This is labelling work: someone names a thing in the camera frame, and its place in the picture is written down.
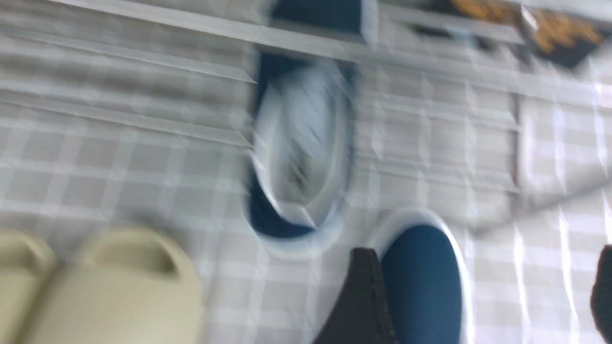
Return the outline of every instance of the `sneaker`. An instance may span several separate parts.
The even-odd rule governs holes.
[[[383,221],[367,247],[379,256],[399,343],[460,343],[469,280],[444,221],[424,209],[398,211]]]
[[[255,122],[250,223],[281,258],[308,258],[339,235],[350,168],[349,85],[332,61],[301,67],[263,95]]]

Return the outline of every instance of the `blue shoe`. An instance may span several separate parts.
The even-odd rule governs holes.
[[[360,34],[361,0],[280,0],[272,19]],[[261,54],[247,217],[277,258],[313,258],[340,234],[355,74],[352,64]]]
[[[367,247],[380,258],[399,343],[459,343],[469,282],[461,252],[444,221],[423,209],[398,211],[374,232]]]

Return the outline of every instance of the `floor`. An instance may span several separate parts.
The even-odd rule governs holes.
[[[155,4],[254,23],[269,6]],[[289,264],[268,257],[242,210],[251,46],[47,1],[10,0],[0,11],[0,225],[40,234],[67,261],[109,226],[167,232],[204,282],[202,343],[310,343],[351,247],[406,205],[443,215],[460,243],[472,286],[466,343],[603,343],[588,302],[612,241],[612,189],[492,223],[517,204],[603,182],[609,109],[522,98],[519,149],[511,94],[364,67],[343,233],[319,258]],[[387,48],[415,39],[382,23]],[[503,50],[421,43],[419,53],[516,69]],[[607,80],[606,54],[578,76]],[[546,64],[536,72],[565,77]],[[496,125],[443,116],[462,111]]]

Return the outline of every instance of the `tile grout line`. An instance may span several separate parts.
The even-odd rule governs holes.
[[[70,123],[74,124],[75,126],[87,125],[85,121],[78,118],[72,118]],[[79,136],[64,136],[63,139],[64,141],[62,142],[62,147],[57,159],[57,162],[60,162],[61,164],[54,164],[55,166],[53,168],[51,181],[47,187],[47,193],[42,201],[41,207],[42,213],[49,216],[49,223],[46,225],[50,226],[53,226],[58,217],[59,210],[62,208],[64,195],[68,189],[68,184],[71,178],[70,172],[76,162],[78,152],[81,149],[81,144],[83,141]],[[52,227],[41,227],[42,222],[39,222],[36,226],[36,232],[49,240],[50,236],[53,234]]]
[[[217,278],[218,276],[217,270],[219,260],[217,257],[219,242],[226,226],[225,213],[228,205],[228,191],[226,186],[223,185],[222,181],[228,173],[232,172],[235,157],[235,153],[231,151],[225,151],[221,155],[221,163],[216,177],[219,187],[216,188],[215,192],[213,193],[212,204],[209,210],[210,213],[207,215],[210,218],[214,228],[206,231],[207,236],[206,242],[204,243],[204,254],[199,262],[198,269],[200,272],[200,277],[204,279],[203,292],[205,295],[208,295],[211,292],[213,279]]]
[[[244,326],[243,318],[248,313],[248,308],[231,308],[231,307],[222,307],[217,309],[218,312],[216,314],[211,315],[207,322],[214,325],[231,325],[236,328]],[[301,326],[299,321],[296,319],[294,315],[287,318],[287,311],[277,310],[277,311],[265,311],[261,312],[259,316],[259,326],[262,328],[273,328],[273,329],[287,329],[299,331],[301,330]]]
[[[372,150],[374,151],[376,157],[381,160],[385,155],[385,136],[386,136],[386,111],[381,107],[376,107],[374,109],[374,118],[370,131],[370,145]],[[355,125],[355,131],[359,128],[358,125]]]
[[[612,244],[612,208],[604,189],[601,190],[603,198],[603,227],[605,229],[608,244]]]
[[[63,57],[63,55],[64,55],[64,52],[61,51],[60,49],[57,49],[56,47],[50,47],[47,45],[43,49],[41,56],[54,56],[55,58],[51,59],[50,61],[46,59],[42,59],[42,58],[39,60],[39,64],[37,66],[36,72],[33,77],[33,80],[39,81],[39,82],[33,83],[33,84],[35,84],[36,86],[42,86],[42,87],[46,86],[47,88],[50,88],[51,83],[52,83],[51,76],[54,75],[54,73],[57,71],[59,64],[60,64],[60,59]],[[38,89],[35,87],[32,91],[35,94],[39,92],[45,93],[43,90],[40,89],[40,87]],[[37,118],[38,118],[40,116],[39,112],[36,110],[34,110],[34,112],[36,113]],[[35,126],[34,124],[35,124],[35,121],[33,120],[31,122],[32,126],[30,127],[30,133]],[[21,151],[21,155],[19,157],[16,156],[15,158],[20,159],[22,158],[22,156],[23,156],[23,150]],[[55,176],[55,172],[52,174],[50,184],[47,186],[47,192],[49,188],[51,187],[51,183],[53,182],[54,176]],[[52,214],[49,214],[47,212],[47,209],[45,209],[44,200],[41,200],[41,202],[42,203],[39,204],[40,213],[39,213],[39,216],[37,217],[34,232],[41,235],[44,238],[44,240],[48,241],[49,235],[50,235],[49,228],[53,226],[55,219],[50,217],[50,215],[52,216]]]
[[[255,83],[253,78],[251,78],[244,69],[230,65],[214,64],[196,59],[181,58],[169,54],[112,46],[104,43],[87,42],[70,37],[27,31],[24,29],[3,27],[0,28],[0,35],[25,39],[32,42],[49,43],[59,47],[86,51],[88,53],[104,54],[112,58],[158,65],[162,68],[179,69],[245,83]]]
[[[562,206],[558,207],[557,212],[558,230],[561,241],[561,264],[563,271],[563,285],[565,287],[565,295],[570,308],[570,328],[569,328],[569,343],[580,343],[580,320],[576,312],[574,302],[574,294],[572,289],[572,253],[569,243],[569,223],[565,219],[565,214]]]
[[[563,194],[567,194],[565,176],[565,114],[558,104],[554,105],[554,172],[561,184]]]
[[[308,272],[308,291],[306,295],[306,312],[302,325],[302,344],[311,344],[314,342],[317,333],[315,333],[318,325],[318,317],[316,314],[316,305],[319,299],[319,289],[321,287],[321,270],[323,268],[323,259],[321,256],[310,262]]]
[[[433,100],[433,93],[435,92],[434,86],[427,79],[424,73],[421,74],[421,92],[425,101]],[[431,118],[426,115],[426,111],[420,109],[421,116],[419,117],[419,157],[425,166],[431,168]],[[430,188],[429,181],[425,173],[419,170],[417,176],[417,204],[424,207],[429,206],[430,202]]]
[[[229,232],[233,234],[243,234],[243,231],[240,232]],[[253,278],[253,262],[249,261],[248,263],[223,263],[220,265],[220,269],[214,273],[214,277],[235,277],[239,279],[251,280]],[[330,279],[328,280],[319,280],[319,283],[316,284],[318,286],[329,286],[340,289],[342,287],[342,283],[345,279],[346,271],[336,272],[335,274],[330,274]],[[283,275],[283,274],[270,274],[266,275],[267,282],[283,282],[283,283],[299,283],[301,285],[307,285],[309,283],[309,275],[295,277],[293,275]],[[318,325],[317,321],[318,315],[315,314],[315,317],[312,319],[310,324]]]
[[[17,105],[19,107],[22,108],[29,108],[27,105]],[[0,128],[14,128],[14,127],[19,127],[21,126],[22,121],[18,120],[18,119],[7,119],[7,118],[0,118]],[[121,128],[124,127],[134,127],[134,126],[130,126],[128,124],[115,124],[118,128],[118,130],[120,130]],[[118,141],[119,139],[112,134],[103,134],[103,133],[90,133],[90,132],[78,132],[78,133],[74,133],[71,131],[67,131],[67,129],[65,127],[56,127],[54,128],[53,126],[47,126],[47,127],[38,127],[35,130],[36,132],[42,132],[42,133],[60,133],[60,134],[65,134],[65,135],[80,135],[83,136],[84,138],[98,138],[98,139],[104,139],[104,140],[114,140],[114,141]],[[158,131],[158,130],[151,130],[152,132],[160,132],[160,133],[164,133],[165,135],[168,136],[172,136],[172,135],[177,135],[174,133],[168,133],[168,132],[163,132],[163,131]],[[206,141],[206,140],[199,140],[195,137],[192,136],[188,136],[188,135],[182,135],[182,134],[178,134],[181,135],[182,137],[192,141],[192,143],[197,143],[197,145],[200,145],[202,147],[210,147],[210,149],[207,150],[212,150],[212,149],[216,149],[219,151],[226,151],[229,149],[235,149],[234,146],[232,145],[228,145],[228,144],[223,144],[223,143],[218,143],[218,142],[214,142],[214,141]],[[154,146],[161,146],[161,147],[171,147],[171,144],[168,144],[166,142],[159,142],[159,141],[155,141],[152,139],[147,139],[146,136],[141,137],[140,140],[144,140],[141,143],[150,143],[151,145]]]
[[[55,48],[46,47],[45,49],[43,49],[43,52],[42,52],[41,56],[46,56],[46,55],[56,56],[56,57],[60,58],[63,55],[63,53],[61,51],[55,49]],[[35,71],[33,80],[42,80],[41,83],[43,85],[45,84],[45,82],[46,82],[46,84],[51,83],[51,81],[49,80],[49,76],[44,72],[45,69],[43,68],[43,66],[48,69],[49,73],[53,73],[53,72],[55,72],[57,70],[57,68],[59,66],[59,63],[57,61],[58,61],[58,59],[56,59],[56,62],[49,63],[49,62],[46,62],[46,60],[44,60],[44,59],[39,60],[38,68]],[[36,93],[37,91],[40,91],[40,90],[39,89],[33,89],[33,91],[34,91],[34,93]],[[24,137],[21,138],[23,140],[23,144],[21,145],[21,147],[19,147],[18,149],[16,149],[16,151],[13,152],[13,153],[15,153],[15,152],[18,151],[18,153],[19,153],[19,155],[14,155],[13,156],[13,158],[15,158],[15,159],[20,159],[23,156],[24,149],[25,149],[25,147],[26,147],[26,145],[27,145],[27,143],[29,141],[30,134],[31,134],[31,132],[32,132],[34,126],[35,126],[35,118],[38,118],[38,112],[36,110],[32,110],[31,108],[27,108],[27,110],[26,110],[25,108],[22,108],[21,111],[31,111],[31,113],[34,114],[34,117],[31,118],[30,121],[25,125],[25,127],[26,127],[25,129],[28,131],[28,134],[24,135]],[[39,212],[39,216],[37,217],[35,228],[33,228],[34,232],[35,233],[39,233],[39,234],[41,234],[40,233],[40,227],[49,226],[49,223],[48,223],[49,219],[47,219],[45,217],[42,217],[41,215],[44,215],[44,211]]]
[[[466,315],[466,320],[465,320],[465,327],[463,329],[463,337],[465,340],[465,344],[475,344],[476,343],[476,308],[475,308],[475,303],[476,300],[474,299],[474,294],[475,294],[475,289],[477,288],[476,285],[476,278],[474,276],[475,272],[474,272],[474,256],[475,256],[475,250],[476,250],[476,246],[474,245],[474,240],[472,239],[472,234],[471,231],[469,230],[468,227],[464,227],[463,228],[463,234],[465,235],[465,241],[463,243],[463,259],[465,262],[465,266],[466,266],[466,273],[468,274],[465,279],[467,280],[467,283],[470,283],[470,294],[466,295],[467,298],[467,302],[466,302],[466,311],[465,311],[465,315]]]
[[[142,65],[142,69],[150,69],[148,65]],[[45,86],[45,83],[40,82],[38,85]],[[144,104],[150,102],[148,94],[140,94],[142,90],[135,90],[130,99],[134,112],[107,110],[104,108],[90,107],[75,103],[62,102],[57,100],[49,100],[31,95],[19,94],[0,94],[0,102],[12,105],[21,105],[27,107],[35,107],[40,110],[52,111],[66,114],[69,116],[78,116],[87,119],[95,119],[105,121],[117,125],[129,125],[141,129],[155,130],[171,134],[181,134],[193,138],[198,138],[204,141],[211,141],[220,144],[230,144],[249,148],[250,144],[241,133],[230,129],[220,129],[208,127],[206,125],[190,124],[179,122],[173,119],[164,119],[159,117],[147,116],[144,112]]]
[[[0,168],[3,167],[7,167],[7,168],[19,168],[20,170],[24,170],[24,171],[48,171],[49,166],[52,166],[51,163],[46,163],[46,162],[33,162],[33,161],[24,161],[24,160],[17,160],[17,159],[7,159],[7,161],[0,161]],[[112,168],[98,168],[98,167],[73,167],[71,171],[68,171],[67,169],[70,168],[70,165],[67,164],[59,164],[59,172],[62,172],[64,174],[69,174],[71,176],[78,176],[78,177],[92,177],[92,178],[100,178],[100,179],[106,179],[108,181],[130,181],[130,182],[140,182],[140,183],[145,183],[145,184],[161,184],[163,183],[164,179],[165,179],[165,175],[164,173],[158,173],[158,172],[140,172],[140,171],[130,171],[130,170],[123,170],[123,169],[112,169]],[[117,174],[111,174],[109,175],[110,172],[112,171],[116,171],[118,172]],[[215,181],[212,178],[202,178],[202,180],[200,182],[189,182],[189,181],[180,181],[177,184],[179,186],[183,186],[183,187],[193,187],[196,189],[211,189],[211,190],[217,190],[217,189],[223,189],[223,190],[229,190],[230,192],[235,192],[238,193],[238,190],[241,190],[241,188],[237,187],[236,185],[233,185],[231,181],[227,181],[228,185],[226,185],[225,187],[222,187],[220,185],[218,185],[218,183],[215,183]]]
[[[258,241],[255,272],[253,273],[253,284],[249,295],[247,328],[242,341],[243,344],[254,344],[257,338],[258,328],[261,322],[261,304],[263,303],[264,291],[266,289],[269,263],[270,258],[266,253],[266,249]]]
[[[166,163],[166,171],[163,175],[162,191],[158,202],[158,208],[165,219],[172,215],[174,198],[177,189],[181,186],[181,168],[185,163],[187,143],[182,137],[175,135],[172,140],[170,156]]]
[[[606,132],[603,124],[603,118],[599,112],[597,105],[593,106],[594,112],[594,125],[595,125],[595,139],[597,140],[597,157],[602,165],[603,173],[606,178],[610,173],[610,166],[608,166],[608,148],[606,147]]]
[[[527,292],[525,288],[525,276],[523,272],[523,265],[525,261],[525,246],[523,242],[523,235],[521,234],[520,228],[516,223],[514,223],[513,256],[514,256],[514,269],[517,275],[518,298],[521,304],[521,328],[523,331],[522,343],[530,344],[531,343],[531,320],[529,319]]]
[[[25,150],[26,144],[29,141],[32,128],[34,127],[36,112],[30,108],[22,108],[19,112],[19,117],[22,117],[24,113],[28,113],[29,119],[23,121],[23,126],[11,128],[4,152],[2,155],[0,155],[0,164],[3,164],[9,159],[12,160],[21,157],[23,155],[23,151]],[[8,168],[8,176],[4,178],[3,183],[0,184],[0,209],[3,209],[7,202],[6,195],[10,190],[10,185],[15,174],[16,166],[14,164],[7,163],[6,167]]]
[[[0,211],[8,212],[20,212],[24,214],[32,214],[38,216],[44,216],[47,212],[43,212],[40,207],[40,203],[29,202],[29,201],[7,201],[4,200],[0,204]],[[89,208],[75,207],[75,206],[64,206],[58,209],[57,216],[66,219],[80,219],[80,220],[101,220],[99,211]]]
[[[478,145],[478,132],[470,123],[469,118],[465,120],[465,150],[464,159],[472,175],[476,174],[477,156],[474,154],[475,147]],[[465,178],[463,186],[466,194],[466,218],[468,223],[478,222],[480,220],[480,209],[476,198],[476,189],[469,178]]]
[[[21,159],[5,159],[4,161],[0,161],[0,167],[7,166],[7,165],[18,165],[21,169],[29,170],[29,171],[45,171],[46,165],[51,165],[51,163],[32,162],[32,161],[21,160]],[[371,164],[369,166],[364,163],[359,162],[356,168],[365,169],[365,170],[377,170],[379,171],[379,173],[382,173],[382,174],[391,174],[391,175],[398,176],[400,178],[406,178],[406,179],[424,178],[428,181],[435,182],[438,184],[455,185],[455,186],[464,186],[465,184],[463,180],[459,181],[457,180],[457,178],[444,179],[434,174],[424,173],[421,169],[418,170],[418,173],[419,173],[418,175],[414,175],[414,173],[402,173],[401,171],[397,172],[394,170],[385,170],[385,169],[382,169],[384,168],[384,166],[382,168],[377,167],[377,165],[374,164],[374,161],[371,161]],[[107,172],[108,171],[104,168],[98,168],[94,166],[74,166],[70,174],[80,175],[80,176],[91,176],[91,177],[97,177],[97,178],[105,178]],[[108,176],[107,178],[109,180],[120,178],[122,180],[123,179],[136,180],[136,181],[151,182],[151,183],[158,183],[158,182],[161,182],[161,180],[163,180],[163,173],[129,171],[129,170],[121,170],[120,172],[122,172],[121,177],[116,176],[116,175],[115,176],[111,175],[111,176]],[[207,185],[206,183],[210,181],[211,179],[207,178],[206,180],[204,180],[204,183],[200,183],[197,185]],[[481,182],[480,179],[476,179],[472,183],[474,184],[474,187],[477,189],[499,191],[499,192],[503,192],[503,191],[515,192],[514,189],[504,187],[503,185],[497,187],[496,184]]]
[[[125,183],[125,175],[127,174],[132,153],[136,146],[138,129],[126,127],[121,130],[121,136],[123,136],[124,140],[120,141],[115,150],[113,165],[108,171],[106,187],[102,196],[102,202],[100,203],[100,213],[105,219],[107,226],[113,225],[119,197]]]
[[[27,105],[17,105],[17,106],[23,107],[23,108],[29,108],[29,106],[27,106]],[[600,116],[600,118],[602,120],[604,119],[604,116],[602,116],[601,113],[599,113],[599,116]],[[17,120],[17,119],[0,118],[0,128],[19,127],[19,126],[21,126],[22,122],[23,121],[20,121],[20,120]],[[541,125],[546,126],[545,122],[544,123],[540,122],[540,123],[537,123],[537,124],[538,125],[541,124]],[[127,127],[127,126],[129,126],[127,124],[116,124],[116,125],[117,125],[117,127]],[[589,133],[592,132],[592,130],[584,130],[584,128],[582,128],[582,126],[580,126],[580,127],[573,127],[572,125],[573,125],[573,121],[570,121],[570,122],[566,123],[565,128],[571,129],[571,130],[574,130],[574,131],[579,131],[579,132],[589,132]],[[45,133],[66,133],[65,132],[65,128],[57,128],[57,127],[53,127],[53,125],[48,126],[48,127],[38,127],[38,128],[36,128],[35,131],[36,132],[45,132]],[[175,135],[173,133],[167,133],[167,132],[159,131],[159,130],[151,130],[151,131],[152,132],[165,133],[165,134],[168,134],[168,136]],[[68,133],[66,133],[66,135],[81,135],[81,133],[75,134],[75,133],[68,132]],[[101,138],[101,139],[106,139],[106,140],[115,140],[116,139],[113,135],[105,135],[105,134],[102,134],[102,133],[83,133],[82,135],[85,136],[86,138]],[[183,134],[179,134],[179,135],[184,136],[184,137],[186,137],[186,138],[188,138],[190,140],[193,140],[194,142],[197,142],[201,146],[210,146],[211,149],[214,148],[214,149],[218,149],[218,150],[227,150],[227,149],[234,149],[234,148],[239,148],[240,149],[241,148],[241,146],[229,146],[227,144],[218,143],[218,142],[215,142],[215,141],[200,140],[200,139],[197,139],[196,137],[192,137],[192,136],[189,136],[189,135],[183,135]],[[608,134],[608,133],[605,133],[605,132],[603,132],[602,135],[603,135],[602,138],[612,136],[612,134]],[[153,145],[157,145],[157,146],[169,146],[168,144],[165,144],[165,143],[155,143],[152,140],[149,140],[149,141]],[[582,147],[582,146],[571,144],[571,143],[567,144],[567,145],[568,145],[568,147]],[[244,147],[243,150],[245,152],[248,152],[249,148],[248,147]]]
[[[389,90],[389,77],[385,74],[385,72],[383,71],[382,68],[377,67],[376,68],[376,82],[378,84],[378,88],[381,88],[385,91]],[[384,123],[386,121],[386,111],[381,111],[380,113],[376,113],[377,117],[378,117],[378,124],[382,124],[384,126]],[[379,142],[377,143],[377,146],[379,146],[379,154],[384,155],[384,129],[382,130],[382,134],[380,135],[380,137],[374,135],[378,132],[378,125],[374,125],[372,127],[372,138],[376,138]],[[371,170],[368,171],[368,181],[367,181],[367,190],[366,190],[366,194],[367,194],[367,203],[366,203],[366,208],[367,208],[367,221],[368,223],[374,223],[374,221],[376,220],[377,217],[377,212],[378,209],[380,208],[380,174],[378,173],[378,171],[376,170],[376,168],[373,168]]]

